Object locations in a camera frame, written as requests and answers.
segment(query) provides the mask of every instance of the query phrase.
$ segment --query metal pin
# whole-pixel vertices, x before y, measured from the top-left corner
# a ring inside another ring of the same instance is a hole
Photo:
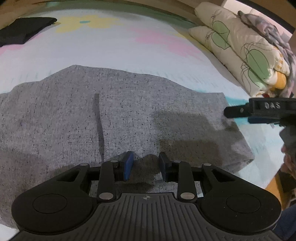
[[[103,199],[103,200],[110,200],[114,197],[114,195],[110,192],[103,192],[99,195],[99,198],[100,199]]]
[[[195,198],[195,195],[191,192],[183,192],[181,194],[181,198],[185,199],[185,200],[191,200]]]

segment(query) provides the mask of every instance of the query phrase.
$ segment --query circular pad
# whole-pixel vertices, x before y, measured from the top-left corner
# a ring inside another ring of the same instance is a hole
[[[45,194],[36,198],[33,208],[40,213],[50,214],[63,210],[67,205],[67,199],[58,194]]]
[[[227,198],[226,204],[238,213],[253,213],[260,208],[259,199],[249,194],[234,194]]]

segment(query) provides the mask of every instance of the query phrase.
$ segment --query mattress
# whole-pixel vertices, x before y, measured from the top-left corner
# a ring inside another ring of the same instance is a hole
[[[189,36],[194,25],[178,17],[140,6],[79,1],[49,3],[46,11],[31,16],[58,21],[24,45],[0,48],[0,93],[77,64],[152,74],[197,92],[222,92],[230,105],[249,98],[219,60]],[[236,123],[255,155],[236,174],[264,188],[282,164],[280,127],[250,125],[245,119]]]

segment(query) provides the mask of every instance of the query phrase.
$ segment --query human hand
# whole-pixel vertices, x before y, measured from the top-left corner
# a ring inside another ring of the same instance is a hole
[[[281,152],[285,153],[284,164],[281,166],[281,171],[292,175],[296,179],[296,166],[292,162],[291,156],[287,153],[287,147],[283,145]]]

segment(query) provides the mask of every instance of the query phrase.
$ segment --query screw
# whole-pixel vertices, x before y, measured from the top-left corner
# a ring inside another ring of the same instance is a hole
[[[99,198],[100,199],[103,199],[103,200],[110,200],[114,197],[114,195],[110,192],[103,192],[99,195]]]
[[[148,195],[146,195],[146,196],[143,197],[143,199],[145,199],[146,201],[149,200],[150,198],[151,198],[151,197],[148,196]]]
[[[183,192],[181,194],[181,198],[185,199],[185,200],[191,200],[195,198],[195,195],[191,192]]]

